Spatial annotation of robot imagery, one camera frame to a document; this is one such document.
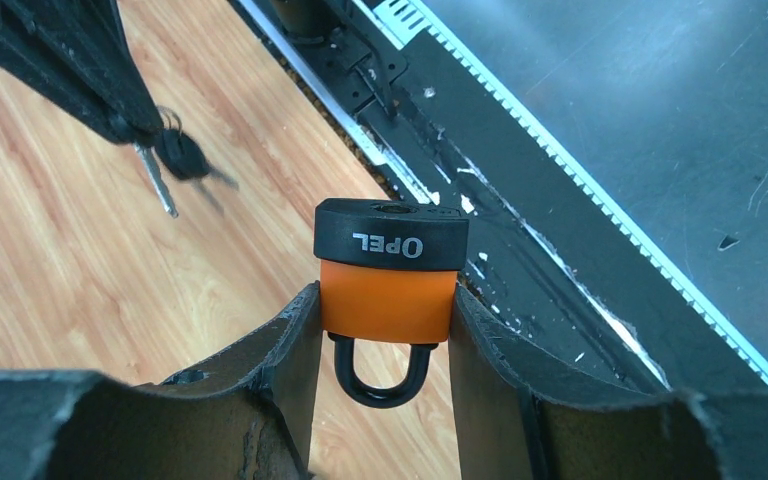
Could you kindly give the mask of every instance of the padlock shackle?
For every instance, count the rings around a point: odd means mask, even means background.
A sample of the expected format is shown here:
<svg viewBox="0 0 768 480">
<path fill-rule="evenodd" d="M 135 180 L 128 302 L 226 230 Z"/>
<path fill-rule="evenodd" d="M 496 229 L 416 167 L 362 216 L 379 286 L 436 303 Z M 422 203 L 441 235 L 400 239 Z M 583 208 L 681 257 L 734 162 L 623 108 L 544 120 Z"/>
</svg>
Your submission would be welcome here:
<svg viewBox="0 0 768 480">
<path fill-rule="evenodd" d="M 428 374 L 431 351 L 437 344 L 411 345 L 408 371 L 398 385 L 390 388 L 371 387 L 355 373 L 355 339 L 328 333 L 334 341 L 334 370 L 340 387 L 346 395 L 361 405 L 371 408 L 394 408 L 413 399 L 422 389 Z"/>
</svg>

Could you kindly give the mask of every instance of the black padlock top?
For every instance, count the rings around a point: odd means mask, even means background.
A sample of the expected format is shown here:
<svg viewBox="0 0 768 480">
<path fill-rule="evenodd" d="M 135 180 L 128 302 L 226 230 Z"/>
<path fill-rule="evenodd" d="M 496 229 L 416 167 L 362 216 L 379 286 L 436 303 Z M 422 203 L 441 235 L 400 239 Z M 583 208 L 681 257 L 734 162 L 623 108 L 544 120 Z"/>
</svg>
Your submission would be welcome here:
<svg viewBox="0 0 768 480">
<path fill-rule="evenodd" d="M 313 254 L 360 267 L 455 271 L 466 265 L 469 219 L 454 208 L 329 198 L 316 207 Z"/>
</svg>

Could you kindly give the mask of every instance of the black metal bracket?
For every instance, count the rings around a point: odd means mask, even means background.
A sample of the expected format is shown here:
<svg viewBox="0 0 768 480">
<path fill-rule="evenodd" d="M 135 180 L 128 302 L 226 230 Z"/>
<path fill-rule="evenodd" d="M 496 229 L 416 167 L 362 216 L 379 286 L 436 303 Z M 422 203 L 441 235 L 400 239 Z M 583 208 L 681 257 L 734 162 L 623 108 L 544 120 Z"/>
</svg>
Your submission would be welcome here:
<svg viewBox="0 0 768 480">
<path fill-rule="evenodd" d="M 319 287 L 160 385 L 0 372 L 0 480 L 308 478 Z"/>
<path fill-rule="evenodd" d="M 0 480 L 306 478 L 321 342 L 313 284 L 160 385 L 2 371 Z M 768 390 L 602 382 L 511 334 L 462 286 L 449 358 L 464 479 L 768 478 Z"/>
<path fill-rule="evenodd" d="M 271 0 L 270 4 L 274 8 L 264 13 L 294 40 L 299 54 L 341 107 L 356 114 L 378 102 L 390 118 L 395 116 L 390 85 L 407 70 L 408 62 L 351 1 Z"/>
</svg>

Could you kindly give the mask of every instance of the black key head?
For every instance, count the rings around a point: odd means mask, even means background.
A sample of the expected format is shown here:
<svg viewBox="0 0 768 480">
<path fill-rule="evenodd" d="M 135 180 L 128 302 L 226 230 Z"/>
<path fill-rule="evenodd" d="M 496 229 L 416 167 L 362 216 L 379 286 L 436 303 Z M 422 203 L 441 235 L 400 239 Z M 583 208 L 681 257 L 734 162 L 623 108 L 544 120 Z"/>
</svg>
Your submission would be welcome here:
<svg viewBox="0 0 768 480">
<path fill-rule="evenodd" d="M 198 180 L 213 171 L 198 143 L 181 130 L 163 129 L 155 139 L 154 151 L 179 181 Z"/>
</svg>

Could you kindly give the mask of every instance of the gray metal surface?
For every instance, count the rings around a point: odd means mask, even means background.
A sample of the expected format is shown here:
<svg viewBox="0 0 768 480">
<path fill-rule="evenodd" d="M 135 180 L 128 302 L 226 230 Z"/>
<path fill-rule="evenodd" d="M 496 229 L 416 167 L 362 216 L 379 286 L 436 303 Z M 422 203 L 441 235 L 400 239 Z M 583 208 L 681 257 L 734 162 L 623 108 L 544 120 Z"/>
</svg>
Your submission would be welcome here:
<svg viewBox="0 0 768 480">
<path fill-rule="evenodd" d="M 768 1 L 425 3 L 768 359 Z"/>
</svg>

